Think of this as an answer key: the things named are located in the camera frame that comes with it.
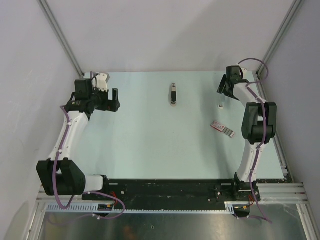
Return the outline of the black silver stapler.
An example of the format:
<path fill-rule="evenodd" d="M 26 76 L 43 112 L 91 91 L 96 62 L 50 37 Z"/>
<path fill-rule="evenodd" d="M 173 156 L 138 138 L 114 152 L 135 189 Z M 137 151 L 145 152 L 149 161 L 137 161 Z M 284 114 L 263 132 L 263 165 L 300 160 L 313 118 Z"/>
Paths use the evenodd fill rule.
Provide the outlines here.
<path fill-rule="evenodd" d="M 177 105 L 177 87 L 175 83 L 172 83 L 170 87 L 170 105 L 172 107 Z"/>

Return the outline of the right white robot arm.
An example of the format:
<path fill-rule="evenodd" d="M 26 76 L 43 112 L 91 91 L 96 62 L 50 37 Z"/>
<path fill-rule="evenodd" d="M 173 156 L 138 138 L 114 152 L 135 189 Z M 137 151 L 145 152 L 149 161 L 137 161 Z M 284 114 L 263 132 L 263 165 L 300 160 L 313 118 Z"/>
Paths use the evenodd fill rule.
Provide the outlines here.
<path fill-rule="evenodd" d="M 277 104 L 266 101 L 251 88 L 252 83 L 244 79 L 240 66 L 226 68 L 217 93 L 241 102 L 244 116 L 241 134 L 245 146 L 241 164 L 234 174 L 231 196 L 242 201 L 248 195 L 255 196 L 257 168 L 264 148 L 276 135 Z"/>

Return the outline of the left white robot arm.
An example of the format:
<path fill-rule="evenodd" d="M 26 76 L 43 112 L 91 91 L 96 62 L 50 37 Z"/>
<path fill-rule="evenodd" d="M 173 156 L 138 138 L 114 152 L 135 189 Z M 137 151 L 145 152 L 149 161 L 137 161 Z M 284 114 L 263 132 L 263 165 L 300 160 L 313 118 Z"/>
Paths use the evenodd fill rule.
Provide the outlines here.
<path fill-rule="evenodd" d="M 62 106 L 63 126 L 48 159 L 39 161 L 36 171 L 48 196 L 75 196 L 93 191 L 100 200 L 110 196 L 104 175 L 86 175 L 76 165 L 74 156 L 81 136 L 94 111 L 117 112 L 118 89 L 108 89 L 109 74 L 97 73 L 74 82 L 75 90 Z"/>

